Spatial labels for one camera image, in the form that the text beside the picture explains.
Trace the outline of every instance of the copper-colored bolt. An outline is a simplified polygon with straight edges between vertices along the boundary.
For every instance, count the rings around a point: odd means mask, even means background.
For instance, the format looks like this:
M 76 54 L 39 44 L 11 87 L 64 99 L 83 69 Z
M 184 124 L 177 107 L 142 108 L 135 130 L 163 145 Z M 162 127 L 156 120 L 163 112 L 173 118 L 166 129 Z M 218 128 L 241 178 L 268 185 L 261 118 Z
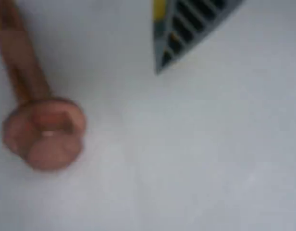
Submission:
M 82 150 L 85 116 L 72 101 L 52 97 L 12 0 L 0 0 L 0 52 L 19 102 L 3 123 L 3 142 L 32 168 L 69 166 Z

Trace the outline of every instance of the white background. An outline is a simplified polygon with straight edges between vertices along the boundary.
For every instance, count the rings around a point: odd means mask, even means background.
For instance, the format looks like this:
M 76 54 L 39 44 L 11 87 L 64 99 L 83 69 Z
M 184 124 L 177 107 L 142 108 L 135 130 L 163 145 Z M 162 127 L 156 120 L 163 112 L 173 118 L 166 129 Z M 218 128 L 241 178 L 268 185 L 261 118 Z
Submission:
M 150 0 L 20 0 L 88 118 L 65 171 L 0 140 L 0 231 L 296 231 L 296 0 L 246 0 L 156 76 Z M 0 61 L 0 126 L 15 101 Z

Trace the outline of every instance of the rusty bolt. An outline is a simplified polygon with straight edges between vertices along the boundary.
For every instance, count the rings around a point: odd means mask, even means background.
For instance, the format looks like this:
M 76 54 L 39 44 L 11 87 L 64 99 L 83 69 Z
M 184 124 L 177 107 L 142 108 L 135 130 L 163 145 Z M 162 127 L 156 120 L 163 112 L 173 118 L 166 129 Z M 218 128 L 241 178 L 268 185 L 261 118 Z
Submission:
M 52 96 L 12 0 L 0 0 L 0 53 L 19 103 L 3 123 L 3 142 L 34 169 L 69 166 L 83 149 L 85 116 L 74 102 Z

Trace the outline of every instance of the bolt head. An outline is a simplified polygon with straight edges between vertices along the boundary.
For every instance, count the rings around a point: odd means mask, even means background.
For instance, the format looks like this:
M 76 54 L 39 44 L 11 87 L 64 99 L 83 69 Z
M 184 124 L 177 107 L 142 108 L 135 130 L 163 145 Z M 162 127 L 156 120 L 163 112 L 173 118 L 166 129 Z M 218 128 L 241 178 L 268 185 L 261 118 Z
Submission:
M 42 100 L 16 109 L 3 123 L 3 142 L 30 167 L 43 171 L 69 166 L 83 149 L 86 119 L 64 99 Z

